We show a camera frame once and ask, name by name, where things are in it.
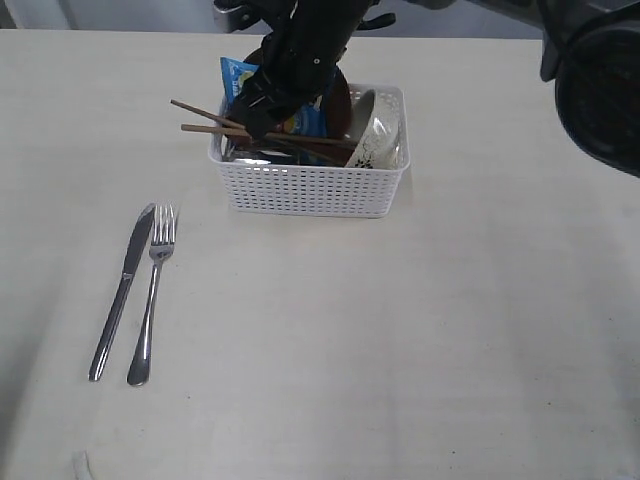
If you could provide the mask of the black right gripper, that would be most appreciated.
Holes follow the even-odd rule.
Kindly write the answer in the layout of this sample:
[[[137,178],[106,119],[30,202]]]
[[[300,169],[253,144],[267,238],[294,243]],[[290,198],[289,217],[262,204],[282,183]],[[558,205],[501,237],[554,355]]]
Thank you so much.
[[[262,139],[319,95],[370,1],[298,1],[262,45],[263,63],[234,98],[230,117]]]

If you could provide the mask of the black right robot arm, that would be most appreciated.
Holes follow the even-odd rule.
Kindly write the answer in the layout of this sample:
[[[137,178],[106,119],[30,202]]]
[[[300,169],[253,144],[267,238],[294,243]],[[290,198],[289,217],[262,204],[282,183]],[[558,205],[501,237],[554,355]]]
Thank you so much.
[[[230,116],[263,138],[322,93],[370,1],[246,1],[265,21],[263,62]],[[639,174],[639,4],[636,1],[484,1],[543,34],[540,77],[555,86],[563,128],[586,154]]]

